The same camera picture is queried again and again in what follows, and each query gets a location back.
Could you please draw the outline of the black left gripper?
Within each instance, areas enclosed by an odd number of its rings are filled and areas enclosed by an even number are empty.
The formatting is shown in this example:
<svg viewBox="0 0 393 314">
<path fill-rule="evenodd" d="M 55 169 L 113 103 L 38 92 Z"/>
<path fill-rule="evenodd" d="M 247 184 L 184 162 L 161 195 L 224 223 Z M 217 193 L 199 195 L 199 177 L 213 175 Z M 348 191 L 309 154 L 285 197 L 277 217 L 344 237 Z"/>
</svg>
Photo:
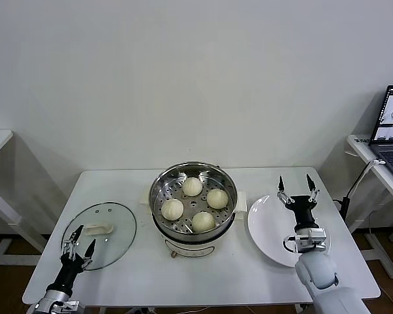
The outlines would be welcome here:
<svg viewBox="0 0 393 314">
<path fill-rule="evenodd" d="M 77 240 L 81 236 L 84 225 L 80 225 L 67 240 L 63 240 L 61 263 L 62 267 L 51 283 L 48 290 L 71 290 L 73 288 L 76 276 L 84 271 L 83 265 L 88 266 L 92 262 L 96 240 L 93 239 L 86 252 L 84 258 L 76 253 Z"/>
</svg>

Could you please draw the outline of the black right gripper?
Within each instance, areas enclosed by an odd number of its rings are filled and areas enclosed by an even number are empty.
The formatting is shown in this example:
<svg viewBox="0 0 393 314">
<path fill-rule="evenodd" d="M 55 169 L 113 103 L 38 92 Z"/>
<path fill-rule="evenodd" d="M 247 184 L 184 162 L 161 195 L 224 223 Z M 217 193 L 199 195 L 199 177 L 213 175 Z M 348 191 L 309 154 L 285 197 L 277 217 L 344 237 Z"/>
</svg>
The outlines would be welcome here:
<svg viewBox="0 0 393 314">
<path fill-rule="evenodd" d="M 286 204 L 287 209 L 293 212 L 296 221 L 295 229 L 316 228 L 312 210 L 316 207 L 317 196 L 320 191 L 316 188 L 310 175 L 306 174 L 306 177 L 310 196 L 301 195 L 292 197 L 285 193 L 282 176 L 279 177 L 277 197 L 283 204 Z"/>
</svg>

